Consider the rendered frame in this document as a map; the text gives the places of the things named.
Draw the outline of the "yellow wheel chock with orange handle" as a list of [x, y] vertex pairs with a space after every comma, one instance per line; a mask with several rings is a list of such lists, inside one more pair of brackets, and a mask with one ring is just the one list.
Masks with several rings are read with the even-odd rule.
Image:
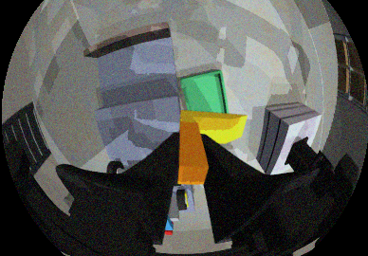
[[180, 110], [177, 184], [203, 184], [206, 179], [210, 164], [200, 134], [226, 144], [241, 137], [245, 126], [246, 115]]

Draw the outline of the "green tray floor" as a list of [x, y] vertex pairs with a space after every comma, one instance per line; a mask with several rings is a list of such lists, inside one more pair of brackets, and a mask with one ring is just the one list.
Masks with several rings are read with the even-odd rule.
[[206, 111], [206, 113], [225, 114], [218, 73], [184, 81], [184, 88], [189, 109]]

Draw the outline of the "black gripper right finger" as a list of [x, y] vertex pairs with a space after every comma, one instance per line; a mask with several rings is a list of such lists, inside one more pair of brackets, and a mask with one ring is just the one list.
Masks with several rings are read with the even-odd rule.
[[207, 134], [200, 136], [210, 164], [203, 186], [216, 244], [229, 243], [234, 233], [249, 225], [271, 203], [309, 186], [320, 169], [267, 175], [232, 155]]

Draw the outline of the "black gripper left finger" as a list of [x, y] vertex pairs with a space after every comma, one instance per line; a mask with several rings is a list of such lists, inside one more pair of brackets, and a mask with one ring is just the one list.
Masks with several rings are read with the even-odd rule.
[[179, 133], [122, 173], [85, 171], [59, 164], [55, 172], [73, 198], [97, 209], [137, 220], [154, 245], [164, 243], [179, 155]]

